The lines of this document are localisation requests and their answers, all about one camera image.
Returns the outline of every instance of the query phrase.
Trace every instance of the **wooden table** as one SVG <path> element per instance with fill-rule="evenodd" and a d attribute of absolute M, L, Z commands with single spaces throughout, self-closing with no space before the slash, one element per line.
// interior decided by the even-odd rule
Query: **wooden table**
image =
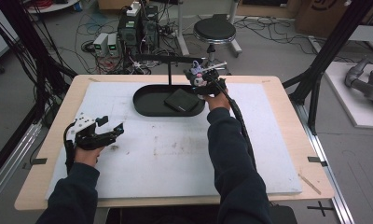
<path fill-rule="evenodd" d="M 293 161 L 303 192 L 299 194 L 269 195 L 271 201 L 330 199 L 334 196 L 324 169 L 320 162 L 309 162 L 308 157 L 316 157 L 307 135 L 292 107 L 283 85 L 277 77 L 229 76 L 227 83 L 262 84 L 270 105 L 277 119 Z M 39 151 L 37 158 L 48 158 L 46 164 L 34 165 L 21 189 L 15 207 L 18 210 L 39 210 L 47 208 L 45 195 L 56 160 L 62 148 L 62 135 L 71 122 L 84 98 L 85 91 L 91 82 L 152 82 L 166 83 L 167 76 L 77 76 L 64 98 L 62 106 L 53 121 L 48 136 Z M 184 76 L 173 76 L 173 83 L 188 84 Z M 172 197 L 172 198 L 134 198 L 99 200 L 99 207 L 128 207 L 173 204 L 216 204 L 218 196 L 206 197 Z"/>

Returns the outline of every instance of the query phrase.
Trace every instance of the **cardboard box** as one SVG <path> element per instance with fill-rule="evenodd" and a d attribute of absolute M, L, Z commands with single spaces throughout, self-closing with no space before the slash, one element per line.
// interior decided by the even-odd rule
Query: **cardboard box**
<path fill-rule="evenodd" d="M 291 19 L 296 16 L 301 1 L 302 0 L 288 0 L 286 7 L 244 5 L 242 1 L 240 1 L 236 14 L 238 16 Z"/>
<path fill-rule="evenodd" d="M 122 9 L 131 6 L 134 0 L 98 0 L 99 9 Z"/>
<path fill-rule="evenodd" d="M 347 8 L 344 1 L 302 0 L 295 29 L 304 35 L 329 37 Z"/>

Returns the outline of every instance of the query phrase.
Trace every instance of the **round stool seat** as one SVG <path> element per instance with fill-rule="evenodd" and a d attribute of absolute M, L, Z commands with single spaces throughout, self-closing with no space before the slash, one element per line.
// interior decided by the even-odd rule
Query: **round stool seat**
<path fill-rule="evenodd" d="M 226 44 L 235 38 L 236 28 L 228 21 L 210 18 L 196 22 L 193 34 L 209 44 Z"/>

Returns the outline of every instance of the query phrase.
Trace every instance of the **black tray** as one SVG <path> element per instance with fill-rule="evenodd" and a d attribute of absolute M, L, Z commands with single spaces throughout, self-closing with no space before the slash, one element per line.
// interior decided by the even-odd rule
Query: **black tray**
<path fill-rule="evenodd" d="M 193 117 L 203 111 L 203 100 L 199 100 L 191 111 L 186 112 L 176 111 L 165 105 L 164 100 L 178 89 L 198 97 L 188 85 L 147 85 L 133 95 L 134 108 L 139 114 L 148 117 Z"/>

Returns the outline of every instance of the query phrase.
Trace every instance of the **person's arm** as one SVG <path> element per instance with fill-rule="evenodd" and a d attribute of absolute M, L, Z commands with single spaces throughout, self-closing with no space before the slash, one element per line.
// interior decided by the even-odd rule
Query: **person's arm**
<path fill-rule="evenodd" d="M 76 149 L 69 176 L 58 181 L 48 199 L 48 208 L 36 223 L 93 223 L 97 207 L 95 188 L 100 174 L 94 166 L 101 150 Z"/>
<path fill-rule="evenodd" d="M 218 223 L 271 223 L 266 186 L 251 163 L 241 124 L 230 116 L 224 94 L 205 100 L 211 110 L 207 119 L 214 185 L 221 195 Z"/>

